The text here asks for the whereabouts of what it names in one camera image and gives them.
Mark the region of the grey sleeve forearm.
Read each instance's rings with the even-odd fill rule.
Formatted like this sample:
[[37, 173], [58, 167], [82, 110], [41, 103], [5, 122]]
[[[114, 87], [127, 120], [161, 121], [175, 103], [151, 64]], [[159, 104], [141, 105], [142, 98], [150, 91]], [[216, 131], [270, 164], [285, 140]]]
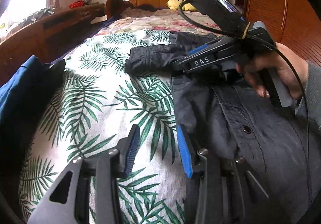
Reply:
[[320, 131], [320, 66], [300, 59], [299, 77], [304, 85], [309, 119], [316, 123]]

